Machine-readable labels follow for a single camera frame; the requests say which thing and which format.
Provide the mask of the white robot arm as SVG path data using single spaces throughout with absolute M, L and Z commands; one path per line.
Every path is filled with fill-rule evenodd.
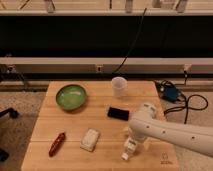
M 125 147 L 134 152 L 139 142 L 148 137 L 213 157 L 213 128 L 166 122 L 156 119 L 157 109 L 143 103 L 128 122 Z

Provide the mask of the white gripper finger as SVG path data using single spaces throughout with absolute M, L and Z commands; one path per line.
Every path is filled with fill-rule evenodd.
M 129 127 L 125 127 L 124 128 L 124 135 L 125 137 L 129 137 L 130 133 L 129 133 Z
M 145 150 L 149 149 L 149 140 L 148 139 L 143 142 L 143 147 Z

